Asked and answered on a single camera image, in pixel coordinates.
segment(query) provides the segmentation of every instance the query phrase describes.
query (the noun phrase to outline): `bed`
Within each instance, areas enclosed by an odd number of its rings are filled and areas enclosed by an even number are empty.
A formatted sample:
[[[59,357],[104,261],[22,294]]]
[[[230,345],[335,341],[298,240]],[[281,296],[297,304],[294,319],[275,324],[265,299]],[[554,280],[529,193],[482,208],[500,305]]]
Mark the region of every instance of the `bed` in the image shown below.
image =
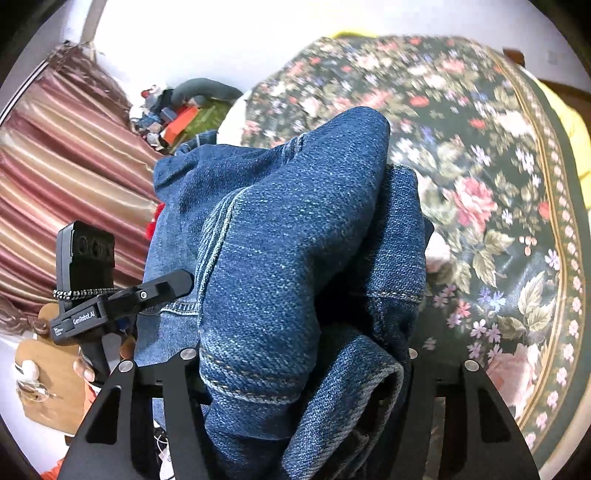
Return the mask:
[[[591,421],[584,122],[474,41],[341,34],[247,92],[218,143],[273,147],[357,105],[390,121],[389,160],[417,172],[423,212],[436,225],[411,347],[485,367],[541,477],[552,478]],[[426,478],[437,477],[443,413],[439,403]]]

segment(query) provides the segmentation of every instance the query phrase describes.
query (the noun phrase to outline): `decorative border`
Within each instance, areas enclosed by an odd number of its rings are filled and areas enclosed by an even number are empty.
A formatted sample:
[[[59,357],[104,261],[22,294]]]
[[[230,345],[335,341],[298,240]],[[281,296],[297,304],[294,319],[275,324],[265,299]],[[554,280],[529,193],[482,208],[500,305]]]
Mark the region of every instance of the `decorative border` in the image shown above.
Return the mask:
[[[560,285],[550,344],[543,359],[544,366],[536,382],[535,391],[522,419],[518,422],[532,453],[535,453],[551,430],[567,397],[581,356],[586,318],[586,277],[579,227],[575,221],[571,192],[566,181],[565,163],[567,157],[574,165],[574,157],[568,138],[561,146],[557,131],[540,103],[543,92],[534,94],[532,86],[525,81],[524,74],[517,72],[516,67],[497,52],[489,50],[489,54],[516,87],[515,93],[519,104],[536,130],[538,153],[551,206],[551,225],[561,262]]]

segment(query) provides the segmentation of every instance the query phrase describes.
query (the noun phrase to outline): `blue denim fabric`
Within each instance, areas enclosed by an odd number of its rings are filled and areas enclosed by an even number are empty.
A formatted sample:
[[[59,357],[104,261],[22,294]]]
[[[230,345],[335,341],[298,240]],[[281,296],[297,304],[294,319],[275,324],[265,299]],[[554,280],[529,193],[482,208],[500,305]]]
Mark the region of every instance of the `blue denim fabric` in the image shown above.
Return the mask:
[[[426,231],[388,140],[358,107],[271,150],[202,145],[156,165],[166,207],[144,280],[184,268],[195,288],[139,316],[135,359],[199,343],[229,478],[361,478],[402,399]]]
[[[201,132],[195,135],[194,138],[181,143],[174,151],[174,155],[178,157],[179,155],[189,153],[197,147],[201,147],[201,145],[215,145],[216,143],[217,130],[207,130],[206,132]]]

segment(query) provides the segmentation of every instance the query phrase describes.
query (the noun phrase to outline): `gray hose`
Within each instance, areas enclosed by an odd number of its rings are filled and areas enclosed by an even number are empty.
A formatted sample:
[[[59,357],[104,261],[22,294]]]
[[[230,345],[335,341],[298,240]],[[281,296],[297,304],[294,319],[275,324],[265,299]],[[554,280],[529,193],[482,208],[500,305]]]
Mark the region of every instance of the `gray hose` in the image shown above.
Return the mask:
[[[242,96],[237,88],[210,79],[191,79],[178,85],[174,90],[170,102],[174,109],[195,96],[215,98],[234,103]]]

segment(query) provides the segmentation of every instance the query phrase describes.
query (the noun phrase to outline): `yellow fabric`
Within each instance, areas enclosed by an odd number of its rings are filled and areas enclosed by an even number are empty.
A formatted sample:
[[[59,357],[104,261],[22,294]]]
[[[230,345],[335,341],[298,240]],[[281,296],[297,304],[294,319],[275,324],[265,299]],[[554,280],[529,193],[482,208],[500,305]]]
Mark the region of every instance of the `yellow fabric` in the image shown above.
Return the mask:
[[[570,145],[573,149],[574,162],[577,165],[577,175],[583,190],[585,208],[591,208],[591,140],[587,132],[587,126],[579,113],[569,107],[549,87],[534,79],[546,95],[550,106],[554,109],[562,123]]]
[[[330,38],[342,38],[342,37],[368,37],[368,38],[376,38],[377,35],[373,33],[366,32],[364,30],[358,30],[355,28],[354,30],[340,30],[337,33],[330,36]]]

